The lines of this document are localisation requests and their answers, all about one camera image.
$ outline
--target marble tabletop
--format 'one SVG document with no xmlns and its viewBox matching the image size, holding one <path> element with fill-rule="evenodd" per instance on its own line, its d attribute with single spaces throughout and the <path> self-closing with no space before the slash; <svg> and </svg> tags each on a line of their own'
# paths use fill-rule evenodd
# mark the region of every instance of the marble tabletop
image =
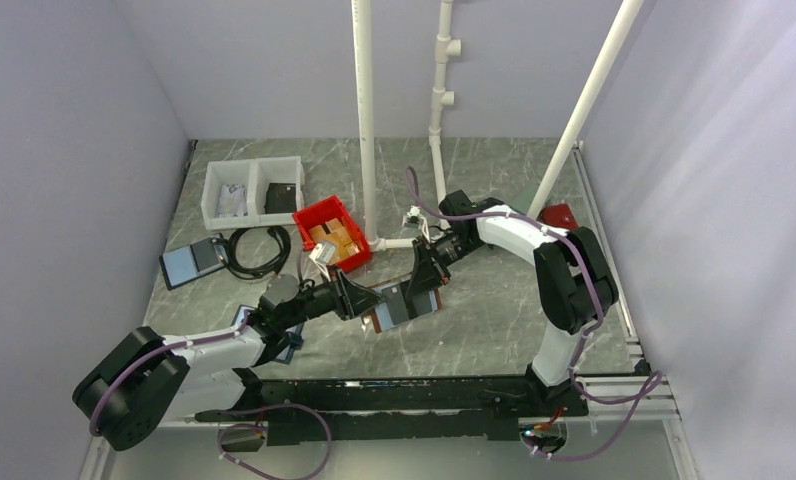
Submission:
<svg viewBox="0 0 796 480">
<path fill-rule="evenodd" d="M 513 200 L 545 171 L 556 139 L 448 138 L 442 157 L 448 190 L 464 190 L 470 198 L 493 196 Z M 207 162 L 248 158 L 301 156 L 305 171 L 304 201 L 330 195 L 343 202 L 363 225 L 360 150 L 357 139 L 209 140 L 198 142 L 171 222 L 166 250 L 210 235 L 204 228 L 200 200 Z M 412 238 L 401 217 L 410 206 L 403 171 L 413 165 L 423 198 L 435 204 L 433 168 L 426 138 L 379 139 L 377 167 L 378 233 L 384 238 Z M 551 194 L 551 202 L 567 202 L 581 225 L 590 226 L 578 171 L 567 162 Z M 300 236 L 288 227 L 292 256 L 283 271 L 295 271 Z M 264 229 L 246 233 L 237 253 L 241 263 L 257 265 L 277 253 Z M 372 285 L 412 269 L 411 250 L 373 255 L 371 262 L 349 276 Z M 443 309 L 401 327 L 375 333 L 359 319 L 341 321 L 333 314 L 304 325 L 304 347 L 289 365 L 270 362 L 259 367 L 264 379 L 330 377 L 404 377 L 523 373 L 536 354 L 548 320 L 540 305 L 532 267 L 502 249 L 481 249 L 449 267 L 451 283 L 440 290 Z M 317 278 L 305 263 L 305 275 Z M 155 283 L 145 324 L 160 334 L 194 334 L 230 325 L 239 305 L 256 305 L 266 281 L 245 282 L 225 271 L 167 291 L 160 275 Z M 617 307 L 587 345 L 581 360 L 585 373 L 630 372 L 625 330 Z"/>
</svg>

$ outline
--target white bin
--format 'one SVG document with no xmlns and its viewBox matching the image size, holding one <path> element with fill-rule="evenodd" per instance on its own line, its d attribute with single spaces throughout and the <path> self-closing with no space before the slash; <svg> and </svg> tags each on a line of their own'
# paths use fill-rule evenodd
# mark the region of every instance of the white bin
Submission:
<svg viewBox="0 0 796 480">
<path fill-rule="evenodd" d="M 296 210 L 304 207 L 301 186 L 304 170 L 301 157 L 255 158 L 250 160 L 228 160 L 209 162 L 201 196 L 201 211 L 207 230 L 230 230 L 236 228 L 271 225 L 294 225 L 292 213 L 265 213 L 265 195 L 270 183 L 295 185 Z M 245 216 L 217 218 L 219 197 L 224 185 L 246 185 Z"/>
</svg>

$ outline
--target coiled black cable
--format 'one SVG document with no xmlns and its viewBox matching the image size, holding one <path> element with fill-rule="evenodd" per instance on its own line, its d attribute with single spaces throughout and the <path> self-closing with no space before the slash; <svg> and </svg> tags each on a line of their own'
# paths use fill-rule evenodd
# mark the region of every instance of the coiled black cable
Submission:
<svg viewBox="0 0 796 480">
<path fill-rule="evenodd" d="M 283 227 L 269 227 L 268 234 L 277 242 L 280 252 L 262 265 L 245 267 L 236 259 L 236 246 L 239 244 L 239 239 L 248 230 L 251 230 L 251 228 L 240 228 L 233 232 L 229 239 L 219 238 L 213 240 L 213 243 L 221 245 L 227 254 L 227 261 L 224 262 L 224 266 L 234 277 L 241 280 L 259 280 L 269 273 L 274 273 L 275 275 L 280 273 L 280 269 L 286 264 L 286 260 L 292 252 L 292 238 L 289 236 L 289 232 Z"/>
</svg>

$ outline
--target red object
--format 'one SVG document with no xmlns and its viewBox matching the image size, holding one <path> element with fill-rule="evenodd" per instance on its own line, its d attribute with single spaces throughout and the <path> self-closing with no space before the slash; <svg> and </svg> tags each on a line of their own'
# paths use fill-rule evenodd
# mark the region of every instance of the red object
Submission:
<svg viewBox="0 0 796 480">
<path fill-rule="evenodd" d="M 543 208 L 542 211 L 539 212 L 539 220 L 552 227 L 560 227 L 567 230 L 578 228 L 578 222 L 572 214 L 572 209 L 565 203 Z"/>
<path fill-rule="evenodd" d="M 323 223 L 327 223 L 334 218 L 342 222 L 345 230 L 348 230 L 348 235 L 351 240 L 359 247 L 360 251 L 356 255 L 336 262 L 336 265 L 342 269 L 343 272 L 348 273 L 351 270 L 359 267 L 360 265 L 371 260 L 371 250 L 369 249 L 369 242 L 366 241 L 366 236 L 360 227 L 354 223 L 354 220 L 348 215 L 345 210 L 345 205 L 336 198 L 336 195 L 327 197 L 324 200 L 314 203 L 309 207 L 298 210 L 292 214 L 295 224 L 298 225 L 298 233 L 301 234 L 301 239 L 304 240 L 304 250 L 309 252 L 315 248 L 316 244 L 310 236 L 310 229 L 317 227 Z"/>
</svg>

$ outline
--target white wall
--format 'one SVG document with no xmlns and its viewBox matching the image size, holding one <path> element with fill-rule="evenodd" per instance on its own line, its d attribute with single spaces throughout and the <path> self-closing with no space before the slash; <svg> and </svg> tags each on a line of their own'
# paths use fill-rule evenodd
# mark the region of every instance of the white wall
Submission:
<svg viewBox="0 0 796 480">
<path fill-rule="evenodd" d="M 586 158 L 705 479 L 796 479 L 796 0 L 657 2 Z"/>
<path fill-rule="evenodd" d="M 186 136 L 110 0 L 0 0 L 0 480 L 73 479 L 71 393 L 140 324 Z"/>
<path fill-rule="evenodd" d="M 192 138 L 358 134 L 350 0 L 116 0 Z M 437 0 L 373 0 L 375 131 L 427 136 Z M 620 0 L 455 0 L 448 136 L 559 136 Z"/>
</svg>

